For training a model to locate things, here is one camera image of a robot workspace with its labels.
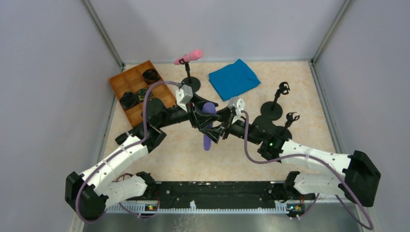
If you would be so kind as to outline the black mic stand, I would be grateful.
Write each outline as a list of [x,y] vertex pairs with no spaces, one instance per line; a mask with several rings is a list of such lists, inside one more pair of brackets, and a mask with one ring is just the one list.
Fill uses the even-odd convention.
[[287,95],[289,94],[289,92],[290,87],[288,82],[281,82],[278,89],[275,92],[274,100],[267,101],[261,106],[261,115],[268,117],[272,121],[280,119],[283,114],[283,109],[278,103],[278,99],[281,95]]
[[289,128],[299,118],[300,118],[300,115],[297,115],[297,112],[289,112],[286,115],[287,121],[285,122],[284,126],[277,126],[276,133],[287,139],[292,139],[292,133],[289,131]]
[[187,73],[187,77],[185,77],[181,83],[190,86],[192,88],[192,91],[196,93],[201,87],[201,82],[197,77],[191,75],[189,62],[185,61],[183,58],[180,58],[177,60],[177,63],[184,65],[185,71]]

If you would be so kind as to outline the pink microphone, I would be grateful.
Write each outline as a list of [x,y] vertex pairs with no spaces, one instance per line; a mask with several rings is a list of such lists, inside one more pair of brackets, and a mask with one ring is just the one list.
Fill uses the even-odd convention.
[[197,50],[193,50],[183,56],[181,56],[180,58],[177,58],[174,61],[174,65],[184,65],[186,63],[189,63],[190,61],[196,61],[199,60],[200,58],[202,58],[203,56],[203,51],[200,49]]

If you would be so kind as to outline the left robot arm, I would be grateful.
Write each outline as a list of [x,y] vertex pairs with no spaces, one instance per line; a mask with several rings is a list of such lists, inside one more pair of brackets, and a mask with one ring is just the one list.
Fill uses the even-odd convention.
[[65,201],[84,223],[95,223],[108,207],[147,192],[148,174],[134,175],[120,182],[114,179],[164,140],[166,134],[160,130],[161,127],[196,119],[195,114],[201,113],[209,102],[197,94],[178,96],[182,100],[170,108],[158,98],[144,101],[142,123],[114,152],[82,173],[72,172],[66,177]]

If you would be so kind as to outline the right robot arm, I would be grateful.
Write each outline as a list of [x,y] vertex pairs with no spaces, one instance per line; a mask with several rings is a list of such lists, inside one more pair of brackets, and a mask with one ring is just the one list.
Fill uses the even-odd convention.
[[244,140],[246,156],[249,156],[248,143],[260,145],[258,153],[264,158],[260,164],[281,162],[317,171],[316,174],[289,173],[287,183],[296,192],[332,194],[364,207],[374,205],[381,173],[365,152],[341,154],[302,145],[278,131],[266,116],[259,115],[249,123],[247,112],[241,108],[201,110],[200,116],[199,131],[215,143],[234,135]]

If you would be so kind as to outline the blue folded cloth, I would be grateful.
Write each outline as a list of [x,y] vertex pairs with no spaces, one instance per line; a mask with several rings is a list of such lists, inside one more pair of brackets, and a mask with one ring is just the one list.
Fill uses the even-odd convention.
[[227,101],[256,88],[261,81],[241,59],[208,75],[209,82],[222,101]]

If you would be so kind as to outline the black item in tray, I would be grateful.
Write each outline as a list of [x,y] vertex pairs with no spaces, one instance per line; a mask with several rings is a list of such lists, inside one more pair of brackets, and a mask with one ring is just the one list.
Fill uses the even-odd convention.
[[151,85],[159,81],[160,75],[156,69],[147,69],[142,73],[142,77],[147,85]]

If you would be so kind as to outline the yellow-green bundle in tray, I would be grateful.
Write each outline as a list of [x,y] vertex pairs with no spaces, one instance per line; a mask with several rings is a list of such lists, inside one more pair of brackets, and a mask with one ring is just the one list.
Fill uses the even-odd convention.
[[136,98],[137,98],[137,100],[138,100],[139,102],[143,102],[143,101],[144,101],[147,91],[148,91],[148,88],[142,88],[142,89],[138,90],[138,91],[135,93]]

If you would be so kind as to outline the black bundle in tray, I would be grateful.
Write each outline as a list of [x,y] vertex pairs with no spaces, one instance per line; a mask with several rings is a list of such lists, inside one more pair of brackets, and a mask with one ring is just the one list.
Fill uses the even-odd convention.
[[137,96],[133,92],[126,91],[120,98],[119,103],[123,110],[129,110],[136,106],[139,103],[139,101]]

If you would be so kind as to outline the silver microphone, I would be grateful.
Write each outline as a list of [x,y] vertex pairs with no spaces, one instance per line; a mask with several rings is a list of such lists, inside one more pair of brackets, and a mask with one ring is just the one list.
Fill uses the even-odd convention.
[[122,133],[122,134],[120,134],[116,139],[115,139],[115,142],[118,144],[118,145],[121,145],[121,144],[123,144],[126,140],[127,140],[127,138],[130,136],[131,134],[127,131],[127,132],[124,132],[124,133]]

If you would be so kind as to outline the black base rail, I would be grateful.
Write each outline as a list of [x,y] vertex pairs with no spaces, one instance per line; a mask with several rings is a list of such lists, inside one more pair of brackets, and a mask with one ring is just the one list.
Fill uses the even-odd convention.
[[187,209],[194,202],[198,209],[269,209],[278,203],[313,200],[313,193],[302,195],[282,181],[163,181],[148,185],[133,201],[154,201],[160,209]]

